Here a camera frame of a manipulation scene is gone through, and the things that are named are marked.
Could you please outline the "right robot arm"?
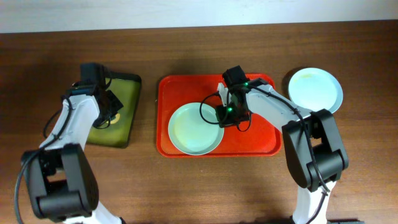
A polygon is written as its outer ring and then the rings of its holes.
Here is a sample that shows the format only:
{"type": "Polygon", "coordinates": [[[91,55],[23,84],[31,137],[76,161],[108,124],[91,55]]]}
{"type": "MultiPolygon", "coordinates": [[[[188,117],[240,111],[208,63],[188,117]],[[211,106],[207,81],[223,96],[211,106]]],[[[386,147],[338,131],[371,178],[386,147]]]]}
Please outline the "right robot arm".
{"type": "Polygon", "coordinates": [[[222,74],[216,95],[216,124],[238,127],[257,114],[282,133],[288,170],[298,185],[292,223],[328,223],[331,190],[349,159],[333,114],[302,108],[262,78],[249,79],[240,66],[222,74]]]}

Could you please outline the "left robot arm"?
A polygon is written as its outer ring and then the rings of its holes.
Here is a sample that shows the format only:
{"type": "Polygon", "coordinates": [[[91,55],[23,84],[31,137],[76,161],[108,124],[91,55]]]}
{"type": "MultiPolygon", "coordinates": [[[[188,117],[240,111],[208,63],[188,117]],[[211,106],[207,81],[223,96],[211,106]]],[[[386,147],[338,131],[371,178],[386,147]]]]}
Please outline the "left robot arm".
{"type": "Polygon", "coordinates": [[[99,201],[98,184],[84,148],[91,128],[105,129],[123,104],[109,89],[111,71],[98,63],[80,66],[81,80],[62,96],[52,132],[37,150],[21,157],[34,215],[54,223],[124,223],[99,201]]]}

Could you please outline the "white plate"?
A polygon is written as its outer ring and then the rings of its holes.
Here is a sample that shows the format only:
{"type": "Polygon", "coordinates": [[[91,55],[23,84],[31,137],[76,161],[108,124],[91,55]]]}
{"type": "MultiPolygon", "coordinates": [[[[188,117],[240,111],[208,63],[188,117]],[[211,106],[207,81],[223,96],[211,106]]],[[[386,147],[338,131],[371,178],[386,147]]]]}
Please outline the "white plate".
{"type": "Polygon", "coordinates": [[[337,93],[336,95],[329,95],[326,98],[325,109],[331,113],[335,113],[343,103],[343,94],[337,93]]]}

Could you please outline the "light blue plate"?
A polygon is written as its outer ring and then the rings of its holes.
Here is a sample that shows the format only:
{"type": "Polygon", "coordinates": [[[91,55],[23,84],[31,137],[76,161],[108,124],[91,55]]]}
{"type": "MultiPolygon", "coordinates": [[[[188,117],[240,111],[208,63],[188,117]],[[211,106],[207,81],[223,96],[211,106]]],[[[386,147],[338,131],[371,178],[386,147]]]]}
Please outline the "light blue plate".
{"type": "Polygon", "coordinates": [[[303,68],[295,72],[288,84],[291,101],[312,111],[325,109],[329,95],[343,94],[339,81],[320,68],[303,68]]]}

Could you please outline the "green and yellow sponge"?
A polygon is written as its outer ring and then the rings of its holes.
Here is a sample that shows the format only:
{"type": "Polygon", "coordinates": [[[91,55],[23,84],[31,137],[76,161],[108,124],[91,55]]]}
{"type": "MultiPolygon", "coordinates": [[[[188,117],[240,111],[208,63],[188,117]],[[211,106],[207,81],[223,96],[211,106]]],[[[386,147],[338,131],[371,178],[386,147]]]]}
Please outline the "green and yellow sponge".
{"type": "Polygon", "coordinates": [[[121,115],[120,115],[119,113],[117,113],[116,115],[114,115],[114,116],[111,118],[110,123],[111,123],[111,124],[117,123],[117,122],[120,120],[120,117],[121,117],[121,115]]]}

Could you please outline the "light green plate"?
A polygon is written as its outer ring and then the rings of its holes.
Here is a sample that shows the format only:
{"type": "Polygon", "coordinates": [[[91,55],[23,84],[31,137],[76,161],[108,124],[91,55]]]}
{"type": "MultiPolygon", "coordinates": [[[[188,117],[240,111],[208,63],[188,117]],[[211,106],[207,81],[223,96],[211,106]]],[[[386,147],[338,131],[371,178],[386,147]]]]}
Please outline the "light green plate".
{"type": "Polygon", "coordinates": [[[213,107],[201,103],[185,104],[169,119],[169,139],[184,154],[208,154],[219,146],[224,136],[224,129],[216,121],[213,107]]]}

